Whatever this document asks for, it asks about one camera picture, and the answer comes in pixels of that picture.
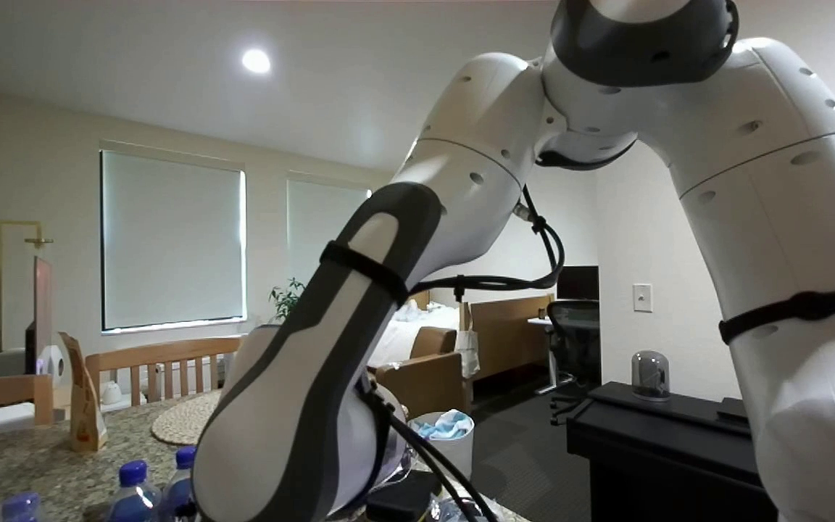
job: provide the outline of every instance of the water bottle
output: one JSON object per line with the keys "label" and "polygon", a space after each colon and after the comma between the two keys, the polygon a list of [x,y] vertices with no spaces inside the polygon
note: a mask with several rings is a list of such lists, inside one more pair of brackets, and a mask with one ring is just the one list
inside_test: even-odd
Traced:
{"label": "water bottle", "polygon": [[111,504],[107,522],[156,522],[156,498],[149,494],[149,465],[126,462],[120,467],[120,496]]}
{"label": "water bottle", "polygon": [[162,494],[162,520],[166,522],[194,522],[198,504],[192,491],[192,465],[194,465],[194,448],[177,449],[177,474],[169,482]]}
{"label": "water bottle", "polygon": [[42,496],[36,494],[10,496],[0,511],[3,522],[42,522],[39,504]]}

